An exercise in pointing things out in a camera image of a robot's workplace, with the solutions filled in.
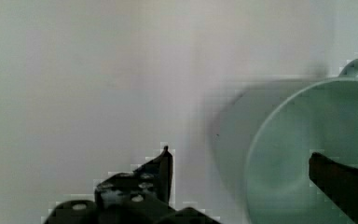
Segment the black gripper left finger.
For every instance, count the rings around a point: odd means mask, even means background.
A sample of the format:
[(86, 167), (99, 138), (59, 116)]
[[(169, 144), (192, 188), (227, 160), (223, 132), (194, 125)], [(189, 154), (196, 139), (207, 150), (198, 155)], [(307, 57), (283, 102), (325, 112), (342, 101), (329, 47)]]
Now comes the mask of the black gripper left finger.
[(168, 147), (153, 160), (99, 183), (94, 199), (56, 205), (44, 224), (220, 224), (202, 212), (169, 205), (173, 156)]

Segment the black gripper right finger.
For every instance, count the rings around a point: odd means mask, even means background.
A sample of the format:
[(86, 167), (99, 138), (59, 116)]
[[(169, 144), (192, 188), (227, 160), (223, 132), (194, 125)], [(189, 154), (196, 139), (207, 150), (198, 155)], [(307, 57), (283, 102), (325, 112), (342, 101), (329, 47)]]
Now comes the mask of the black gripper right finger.
[(314, 152), (309, 158), (309, 179), (355, 224), (358, 224), (358, 168)]

